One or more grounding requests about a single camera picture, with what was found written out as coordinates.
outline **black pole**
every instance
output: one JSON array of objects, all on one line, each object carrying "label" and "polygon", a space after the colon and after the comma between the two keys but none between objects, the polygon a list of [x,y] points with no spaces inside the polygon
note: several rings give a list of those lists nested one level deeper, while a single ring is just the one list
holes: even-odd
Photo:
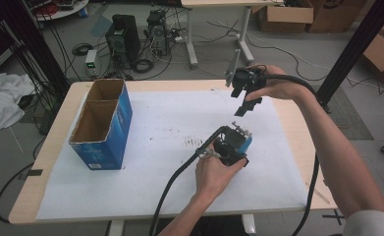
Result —
[{"label": "black pole", "polygon": [[339,85],[348,75],[357,59],[384,26],[384,0],[377,0],[366,14],[357,31],[348,42],[336,61],[317,96],[322,106],[326,106]]}]

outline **sleeve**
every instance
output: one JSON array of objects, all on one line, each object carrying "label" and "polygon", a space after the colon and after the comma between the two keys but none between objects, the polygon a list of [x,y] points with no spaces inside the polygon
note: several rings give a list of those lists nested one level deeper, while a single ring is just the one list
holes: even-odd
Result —
[{"label": "sleeve", "polygon": [[344,236],[384,236],[384,212],[361,210],[351,215],[344,229]]}]

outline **carpet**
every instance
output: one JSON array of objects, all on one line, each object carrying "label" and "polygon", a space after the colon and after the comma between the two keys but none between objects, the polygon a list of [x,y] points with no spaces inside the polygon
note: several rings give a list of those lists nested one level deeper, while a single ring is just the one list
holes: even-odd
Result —
[{"label": "carpet", "polygon": [[328,103],[330,118],[349,140],[373,140],[359,114],[342,88],[338,88]]}]

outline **power supply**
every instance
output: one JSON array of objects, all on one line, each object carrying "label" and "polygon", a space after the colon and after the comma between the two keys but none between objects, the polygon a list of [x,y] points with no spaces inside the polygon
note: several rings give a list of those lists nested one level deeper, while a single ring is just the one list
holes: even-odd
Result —
[{"label": "power supply", "polygon": [[85,60],[86,72],[89,76],[96,77],[100,73],[100,64],[97,57],[97,50],[88,50]]}]

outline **person's left hand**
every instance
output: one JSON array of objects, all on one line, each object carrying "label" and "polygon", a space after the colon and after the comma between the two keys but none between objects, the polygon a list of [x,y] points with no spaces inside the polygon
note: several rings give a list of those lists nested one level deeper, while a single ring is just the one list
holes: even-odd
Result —
[{"label": "person's left hand", "polygon": [[234,165],[226,166],[217,157],[201,158],[195,169],[197,185],[195,196],[213,202],[246,163],[245,159],[241,159]]}]

